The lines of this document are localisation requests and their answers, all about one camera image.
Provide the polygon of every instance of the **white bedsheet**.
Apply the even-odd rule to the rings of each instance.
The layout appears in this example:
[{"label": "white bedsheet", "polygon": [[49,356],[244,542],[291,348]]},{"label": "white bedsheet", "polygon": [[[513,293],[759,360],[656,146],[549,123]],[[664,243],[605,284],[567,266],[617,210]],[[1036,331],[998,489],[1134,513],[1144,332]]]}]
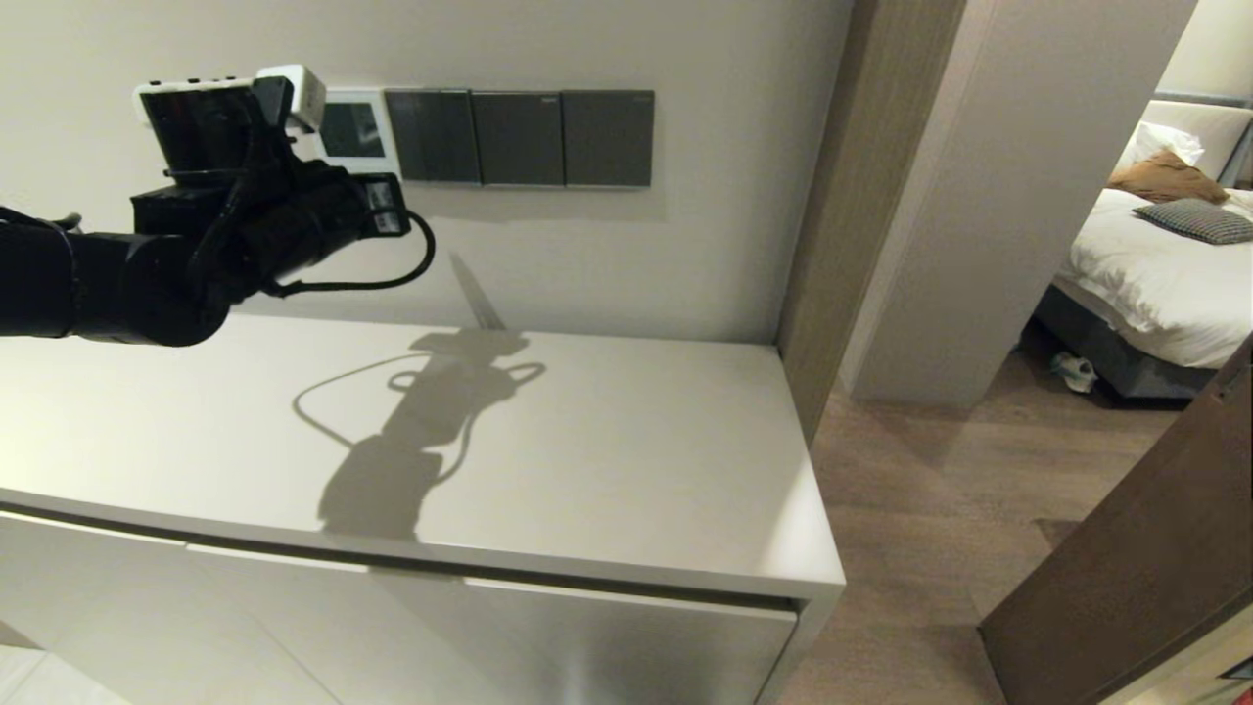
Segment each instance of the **white bedsheet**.
[{"label": "white bedsheet", "polygon": [[[1225,208],[1248,217],[1240,203],[1253,194],[1233,195]],[[1218,369],[1253,329],[1253,243],[1214,245],[1174,234],[1131,212],[1148,203],[1104,189],[1058,279],[1070,284],[1064,291],[1079,287],[1104,301],[1093,312],[1148,354]]]}]

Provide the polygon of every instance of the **white pillow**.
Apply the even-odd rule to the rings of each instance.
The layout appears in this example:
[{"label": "white pillow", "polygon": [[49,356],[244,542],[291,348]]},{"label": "white pillow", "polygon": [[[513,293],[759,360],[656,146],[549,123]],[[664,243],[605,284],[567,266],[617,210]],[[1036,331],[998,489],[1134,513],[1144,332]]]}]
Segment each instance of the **white pillow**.
[{"label": "white pillow", "polygon": [[1223,203],[1223,209],[1253,220],[1253,190],[1240,190],[1238,188],[1228,188],[1225,190],[1230,198],[1227,199],[1227,203]]},{"label": "white pillow", "polygon": [[1205,149],[1200,138],[1173,126],[1144,123],[1135,125],[1131,139],[1128,140],[1123,155],[1118,158],[1114,170],[1125,169],[1136,162],[1153,157],[1162,149],[1174,152],[1189,167],[1197,165]]}]

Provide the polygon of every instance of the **checkered pillow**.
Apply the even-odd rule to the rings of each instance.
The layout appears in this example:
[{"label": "checkered pillow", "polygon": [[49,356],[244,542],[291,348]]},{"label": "checkered pillow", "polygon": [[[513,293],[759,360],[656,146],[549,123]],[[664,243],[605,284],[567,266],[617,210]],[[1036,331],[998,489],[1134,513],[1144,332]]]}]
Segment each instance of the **checkered pillow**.
[{"label": "checkered pillow", "polygon": [[1155,225],[1210,244],[1253,239],[1253,220],[1229,213],[1200,198],[1180,198],[1140,205],[1135,212]]}]

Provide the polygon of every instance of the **shoe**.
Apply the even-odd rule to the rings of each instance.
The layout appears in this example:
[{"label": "shoe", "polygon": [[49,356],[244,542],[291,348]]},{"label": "shoe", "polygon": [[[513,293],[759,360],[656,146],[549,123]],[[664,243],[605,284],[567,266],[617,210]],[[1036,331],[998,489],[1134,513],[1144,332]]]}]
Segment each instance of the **shoe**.
[{"label": "shoe", "polygon": [[1083,358],[1075,358],[1070,352],[1058,352],[1049,363],[1049,372],[1061,378],[1070,392],[1088,394],[1096,384],[1096,371]]}]

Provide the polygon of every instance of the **white cabinet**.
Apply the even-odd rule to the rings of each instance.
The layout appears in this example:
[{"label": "white cabinet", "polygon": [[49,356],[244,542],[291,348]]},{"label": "white cabinet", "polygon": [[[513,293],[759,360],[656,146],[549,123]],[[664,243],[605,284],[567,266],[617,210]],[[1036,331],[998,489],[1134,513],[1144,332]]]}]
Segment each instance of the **white cabinet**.
[{"label": "white cabinet", "polygon": [[335,705],[183,543],[0,513],[0,615],[132,705]]},{"label": "white cabinet", "polygon": [[192,547],[345,705],[749,704],[796,615]]},{"label": "white cabinet", "polygon": [[134,705],[767,704],[845,585],[769,347],[232,314],[0,356],[0,511],[168,537],[5,518],[0,621]]}]

